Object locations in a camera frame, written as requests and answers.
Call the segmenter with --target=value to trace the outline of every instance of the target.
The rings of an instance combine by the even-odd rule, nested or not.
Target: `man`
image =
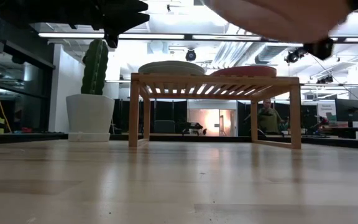
[[[258,112],[258,126],[264,133],[279,133],[278,127],[282,119],[278,112],[271,107],[270,99],[264,100],[264,107]]]

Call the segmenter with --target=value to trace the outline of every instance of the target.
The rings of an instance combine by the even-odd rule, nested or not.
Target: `potted plant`
[[[83,59],[81,94],[66,97],[69,141],[109,141],[114,100],[103,96],[108,60],[107,44],[101,39],[92,41]]]

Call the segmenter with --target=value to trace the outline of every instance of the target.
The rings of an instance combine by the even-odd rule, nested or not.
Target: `computer screen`
[[[335,100],[336,121],[358,121],[358,100]]]

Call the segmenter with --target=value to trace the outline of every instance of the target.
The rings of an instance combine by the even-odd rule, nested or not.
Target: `floor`
[[[358,150],[0,145],[0,224],[358,224]]]

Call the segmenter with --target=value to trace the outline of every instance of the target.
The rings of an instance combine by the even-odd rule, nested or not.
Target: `cactus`
[[[104,79],[106,78],[109,50],[102,39],[91,42],[86,51],[83,62],[85,64],[82,79],[82,94],[102,95]]]

